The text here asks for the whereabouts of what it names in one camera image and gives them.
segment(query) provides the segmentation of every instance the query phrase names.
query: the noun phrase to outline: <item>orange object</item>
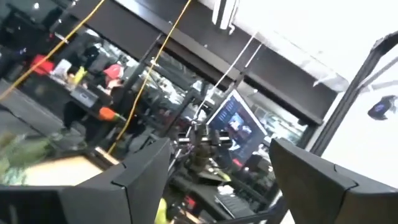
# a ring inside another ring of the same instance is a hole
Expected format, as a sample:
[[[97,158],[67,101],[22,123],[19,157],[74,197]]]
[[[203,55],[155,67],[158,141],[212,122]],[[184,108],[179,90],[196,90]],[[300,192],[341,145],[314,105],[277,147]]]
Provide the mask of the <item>orange object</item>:
[[[115,121],[119,118],[119,115],[107,107],[102,107],[99,110],[99,118],[105,121]]]

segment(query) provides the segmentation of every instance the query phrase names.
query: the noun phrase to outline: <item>yellow cable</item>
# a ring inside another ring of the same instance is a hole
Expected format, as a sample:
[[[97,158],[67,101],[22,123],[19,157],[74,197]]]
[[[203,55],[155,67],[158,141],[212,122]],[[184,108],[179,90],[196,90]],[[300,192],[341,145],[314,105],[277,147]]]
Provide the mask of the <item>yellow cable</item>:
[[[122,137],[122,135],[124,134],[124,132],[127,130],[127,127],[129,126],[129,123],[130,123],[131,118],[132,118],[132,116],[133,116],[133,114],[134,114],[134,111],[136,110],[136,105],[137,105],[138,99],[140,98],[141,93],[144,91],[145,84],[146,84],[147,81],[148,81],[149,74],[152,72],[152,69],[154,68],[154,65],[156,64],[157,59],[160,57],[160,54],[161,54],[162,51],[163,51],[163,48],[166,46],[166,43],[167,43],[167,41],[169,40],[169,38],[170,38],[170,36],[171,36],[173,30],[176,28],[178,22],[180,22],[180,19],[181,19],[182,15],[184,14],[185,10],[187,10],[187,8],[188,8],[188,6],[189,6],[190,3],[191,3],[191,0],[188,0],[187,3],[185,4],[185,6],[184,6],[184,8],[182,9],[180,15],[178,16],[177,20],[175,21],[175,23],[174,23],[172,29],[170,30],[169,34],[167,34],[167,37],[166,37],[166,39],[164,40],[164,43],[162,44],[162,46],[160,47],[160,49],[159,49],[159,51],[158,51],[158,53],[157,53],[157,55],[156,55],[156,57],[155,57],[153,63],[151,63],[152,65],[149,67],[149,70],[148,70],[148,72],[147,72],[146,75],[145,75],[144,83],[142,84],[141,89],[139,90],[139,92],[138,92],[138,94],[137,94],[137,97],[136,97],[136,99],[134,100],[134,103],[133,103],[133,105],[132,105],[132,109],[131,109],[131,111],[130,111],[130,114],[129,114],[129,117],[128,117],[127,121],[126,121],[126,124],[125,124],[124,127],[122,128],[121,132],[118,134],[118,136],[117,136],[116,140],[113,142],[112,146],[109,148],[108,154],[111,154],[111,153],[113,152],[114,148],[116,147],[116,144],[118,143],[118,141],[120,140],[120,138]]]
[[[24,74],[22,74],[6,91],[2,92],[0,95],[0,101],[5,99],[5,97],[10,94],[10,92],[15,89],[21,82],[23,82],[37,67],[39,67],[42,63],[44,63],[46,60],[48,60],[60,47],[62,47],[63,44],[65,44],[66,41],[69,40],[69,38],[78,30],[82,27],[84,23],[86,23],[93,15],[94,13],[100,8],[100,6],[105,2],[105,0],[101,0],[95,7],[94,9],[61,41],[55,46],[49,54],[47,54],[42,60],[40,60],[37,64],[32,66],[28,71],[26,71]]]

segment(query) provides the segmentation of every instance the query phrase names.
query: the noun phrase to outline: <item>monitor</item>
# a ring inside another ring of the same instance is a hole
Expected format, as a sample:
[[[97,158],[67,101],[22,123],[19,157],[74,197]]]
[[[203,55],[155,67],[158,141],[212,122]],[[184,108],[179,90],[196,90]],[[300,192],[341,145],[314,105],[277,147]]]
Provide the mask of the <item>monitor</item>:
[[[229,153],[240,167],[258,150],[266,136],[266,130],[236,90],[226,97],[206,124],[211,129],[229,133],[233,142]]]

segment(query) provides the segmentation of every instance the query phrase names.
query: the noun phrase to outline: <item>keyboard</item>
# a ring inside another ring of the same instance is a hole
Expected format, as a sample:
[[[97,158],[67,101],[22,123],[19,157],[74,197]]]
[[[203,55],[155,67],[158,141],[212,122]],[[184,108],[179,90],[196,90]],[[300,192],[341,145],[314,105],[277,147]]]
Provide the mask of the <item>keyboard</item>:
[[[216,202],[219,203],[233,218],[247,217],[255,213],[249,208],[249,204],[235,194],[216,194]]]

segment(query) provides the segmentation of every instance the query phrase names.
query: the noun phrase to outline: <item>blue screen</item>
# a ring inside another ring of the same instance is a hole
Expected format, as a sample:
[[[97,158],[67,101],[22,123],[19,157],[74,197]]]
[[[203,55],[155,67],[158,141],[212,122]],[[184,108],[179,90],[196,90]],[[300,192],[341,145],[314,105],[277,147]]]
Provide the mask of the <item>blue screen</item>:
[[[258,150],[265,133],[257,125],[253,116],[243,106],[242,100],[232,95],[225,105],[215,114],[209,127],[229,133],[233,146],[229,149],[233,162],[242,166]]]

